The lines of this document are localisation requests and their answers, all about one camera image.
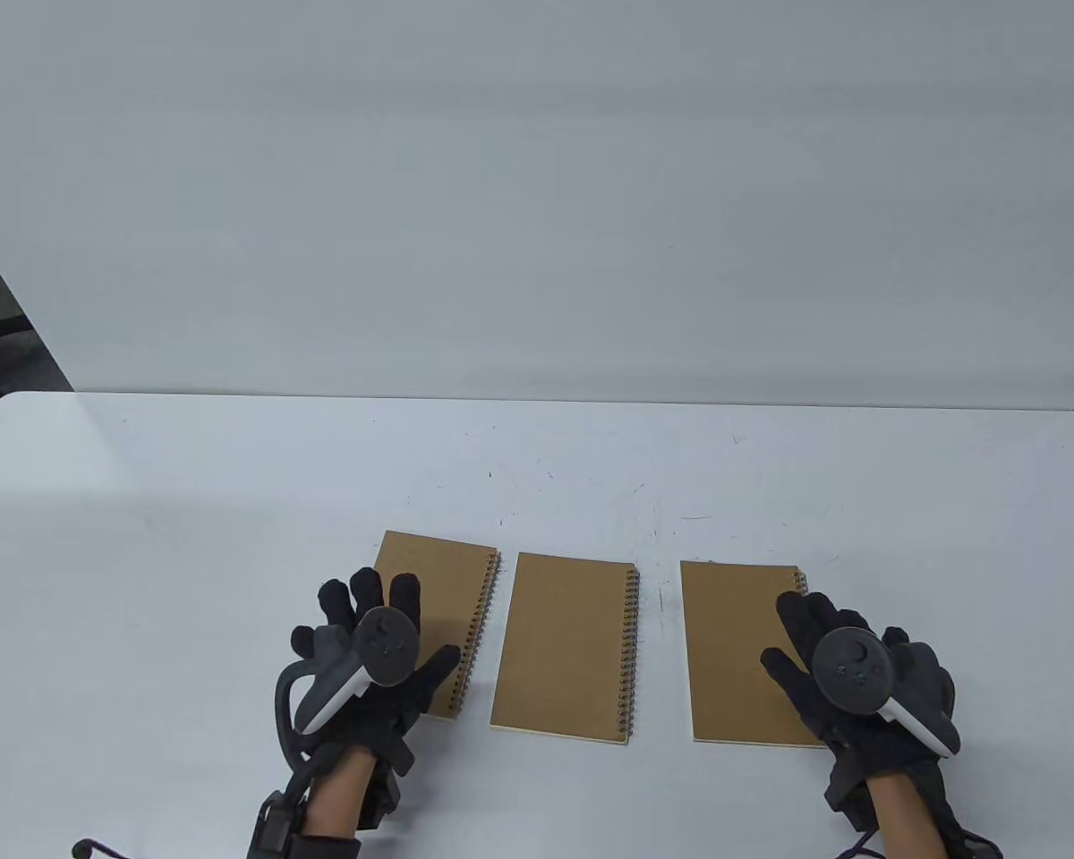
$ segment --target forearm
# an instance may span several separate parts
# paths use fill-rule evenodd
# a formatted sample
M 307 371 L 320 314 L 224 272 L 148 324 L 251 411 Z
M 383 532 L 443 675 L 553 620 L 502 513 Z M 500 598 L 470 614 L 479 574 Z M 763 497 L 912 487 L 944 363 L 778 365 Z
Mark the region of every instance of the forearm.
M 307 805 L 304 835 L 352 839 L 358 830 L 358 815 L 374 773 L 374 756 L 365 748 L 350 748 L 339 765 L 319 778 Z
M 947 859 L 943 839 L 915 783 L 901 773 L 867 781 L 888 859 Z

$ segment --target glove finger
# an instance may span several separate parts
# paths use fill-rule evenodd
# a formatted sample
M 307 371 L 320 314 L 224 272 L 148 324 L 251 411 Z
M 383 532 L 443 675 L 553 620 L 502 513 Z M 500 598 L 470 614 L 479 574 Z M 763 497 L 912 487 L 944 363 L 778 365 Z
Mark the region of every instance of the glove finger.
M 840 612 L 836 610 L 834 602 L 831 602 L 827 594 L 824 593 L 809 593 L 807 597 L 808 601 L 808 612 L 812 613 L 812 617 L 818 623 L 821 635 L 823 638 L 828 632 L 833 629 L 840 629 L 843 626 L 843 622 L 840 620 Z
M 839 610 L 836 612 L 836 618 L 840 622 L 840 626 L 859 626 L 859 629 L 870 629 L 868 622 L 863 620 L 863 614 L 854 609 Z
M 909 643 L 910 641 L 906 630 L 900 629 L 898 626 L 888 626 L 883 630 L 883 643 L 888 650 L 896 646 L 897 643 Z
M 315 658 L 315 630 L 308 626 L 295 626 L 291 630 L 291 650 L 301 658 Z
M 416 630 L 422 630 L 422 584 L 413 572 L 402 572 L 390 582 L 390 606 L 409 617 Z
M 896 646 L 891 646 L 891 661 L 896 667 L 896 673 L 899 675 L 899 680 L 905 680 L 906 675 L 911 674 L 915 670 L 915 654 L 913 650 L 914 645 L 912 643 L 897 643 Z
M 792 707 L 796 708 L 800 716 L 818 716 L 821 704 L 826 705 L 824 695 L 816 686 L 811 674 L 802 671 L 799 666 L 793 663 L 789 655 L 785 654 L 779 646 L 769 646 L 760 655 L 759 661 L 764 666 L 772 680 L 774 680 L 783 690 L 787 699 L 792 701 Z
M 812 654 L 815 653 L 815 646 L 818 645 L 819 639 L 824 638 L 824 630 L 821 629 L 819 623 L 811 612 L 809 599 L 810 597 L 803 597 L 801 593 L 796 593 L 796 591 L 787 591 L 775 598 L 775 613 L 780 615 L 780 622 L 783 623 L 787 638 L 792 639 L 792 646 L 796 647 L 796 653 L 807 666 L 812 663 Z
M 353 609 L 350 609 L 350 591 L 336 578 L 332 578 L 319 588 L 319 606 L 325 614 L 325 623 L 345 626 L 353 632 Z
M 354 614 L 362 617 L 371 609 L 384 605 L 382 580 L 378 570 L 363 567 L 350 577 L 350 593 L 353 594 Z
M 939 687 L 942 691 L 942 712 L 950 718 L 955 715 L 955 682 L 945 668 L 939 668 Z
M 456 645 L 439 646 L 437 652 L 426 659 L 421 668 L 410 674 L 403 687 L 413 698 L 418 698 L 418 696 L 433 698 L 434 693 L 438 691 L 438 686 L 446 683 L 447 676 L 454 673 L 460 661 L 462 661 L 462 647 Z

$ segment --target wrist strap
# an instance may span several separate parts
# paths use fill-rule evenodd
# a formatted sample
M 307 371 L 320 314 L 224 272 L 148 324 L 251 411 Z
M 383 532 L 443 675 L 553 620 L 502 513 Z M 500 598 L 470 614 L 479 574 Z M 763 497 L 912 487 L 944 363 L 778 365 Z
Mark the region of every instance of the wrist strap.
M 324 839 L 316 834 L 296 834 L 291 839 L 287 859 L 354 859 L 362 843 L 354 839 Z

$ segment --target white partition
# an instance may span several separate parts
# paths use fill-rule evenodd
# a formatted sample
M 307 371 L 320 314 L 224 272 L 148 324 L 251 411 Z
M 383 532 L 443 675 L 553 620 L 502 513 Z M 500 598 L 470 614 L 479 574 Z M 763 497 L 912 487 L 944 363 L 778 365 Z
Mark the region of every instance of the white partition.
M 78 389 L 1074 405 L 1074 2 L 0 0 Z

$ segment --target brown notebook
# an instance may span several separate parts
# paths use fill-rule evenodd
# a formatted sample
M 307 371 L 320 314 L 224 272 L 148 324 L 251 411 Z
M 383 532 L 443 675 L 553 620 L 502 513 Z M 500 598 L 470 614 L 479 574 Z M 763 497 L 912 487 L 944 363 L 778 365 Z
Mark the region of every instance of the brown notebook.
M 374 562 L 382 584 L 389 588 L 391 578 L 400 572 L 413 572 L 421 582 L 419 663 L 447 643 L 462 647 L 462 663 L 440 684 L 431 715 L 452 719 L 462 709 L 499 559 L 491 547 L 386 532 Z
M 764 647 L 798 656 L 775 613 L 784 591 L 808 592 L 798 567 L 680 564 L 697 740 L 819 745 L 759 663 Z
M 632 564 L 522 552 L 491 724 L 625 744 L 638 586 Z

